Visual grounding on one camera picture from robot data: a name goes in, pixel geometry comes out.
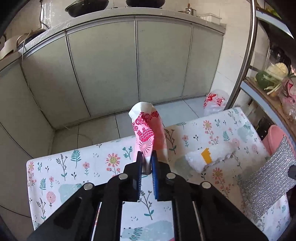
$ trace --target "gray cabinet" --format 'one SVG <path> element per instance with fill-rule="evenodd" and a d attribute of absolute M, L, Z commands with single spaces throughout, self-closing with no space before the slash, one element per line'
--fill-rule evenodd
<path fill-rule="evenodd" d="M 140 101 L 181 97 L 191 26 L 183 21 L 136 17 Z"/>
<path fill-rule="evenodd" d="M 139 101 L 134 17 L 79 30 L 68 38 L 92 116 L 114 113 Z"/>
<path fill-rule="evenodd" d="M 54 128 L 89 117 L 65 37 L 25 58 L 22 66 L 37 103 Z"/>
<path fill-rule="evenodd" d="M 193 24 L 183 97 L 204 96 L 209 93 L 215 77 L 222 41 L 222 33 Z"/>
<path fill-rule="evenodd" d="M 53 129 L 36 105 L 18 61 L 12 65 L 0 76 L 0 122 L 33 158 L 46 156 L 52 144 Z"/>

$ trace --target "floral tablecloth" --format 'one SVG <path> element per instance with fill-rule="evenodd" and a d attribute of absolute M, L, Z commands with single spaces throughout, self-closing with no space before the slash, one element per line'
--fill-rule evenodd
<path fill-rule="evenodd" d="M 248 177 L 266 162 L 268 154 L 253 126 L 240 108 L 233 108 L 190 122 L 165 128 L 171 171 L 192 183 L 212 183 L 248 218 L 237 184 L 237 175 Z M 97 144 L 27 162 L 30 210 L 34 229 L 42 224 L 84 183 L 106 183 L 135 161 L 135 136 Z M 236 151 L 203 173 L 196 173 L 185 154 L 220 142 L 233 142 Z M 141 199 L 126 202 L 122 213 L 122 240 L 172 240 L 171 202 L 157 202 L 151 175 L 142 176 Z M 290 222 L 286 195 L 278 200 L 255 225 L 277 240 Z"/>

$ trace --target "glittery scrubbing pad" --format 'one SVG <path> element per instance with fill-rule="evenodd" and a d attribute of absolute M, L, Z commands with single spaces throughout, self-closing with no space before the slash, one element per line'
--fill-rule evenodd
<path fill-rule="evenodd" d="M 257 222 L 259 218 L 289 189 L 296 181 L 288 177 L 290 166 L 296 164 L 296 159 L 284 137 L 276 152 L 266 164 L 253 173 L 247 180 L 238 175 L 238 185 L 246 206 Z"/>

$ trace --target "white plastic bag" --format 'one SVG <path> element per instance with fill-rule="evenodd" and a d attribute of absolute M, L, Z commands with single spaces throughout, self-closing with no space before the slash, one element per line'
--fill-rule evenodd
<path fill-rule="evenodd" d="M 229 95 L 223 90 L 211 91 L 205 98 L 204 116 L 224 110 Z"/>

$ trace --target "pink container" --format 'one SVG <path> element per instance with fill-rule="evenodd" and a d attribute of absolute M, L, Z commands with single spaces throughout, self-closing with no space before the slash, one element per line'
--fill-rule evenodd
<path fill-rule="evenodd" d="M 284 133 L 284 131 L 279 128 L 276 125 L 272 125 L 269 129 L 268 129 L 268 134 L 267 136 L 263 139 L 262 143 L 265 146 L 267 152 L 272 155 L 273 153 L 275 153 L 275 151 L 277 150 L 277 148 L 279 147 L 279 144 L 281 143 L 283 137 L 286 136 L 288 139 L 288 142 L 294 152 L 295 155 L 295 150 L 292 146 L 291 141 L 289 140 L 288 136 Z"/>

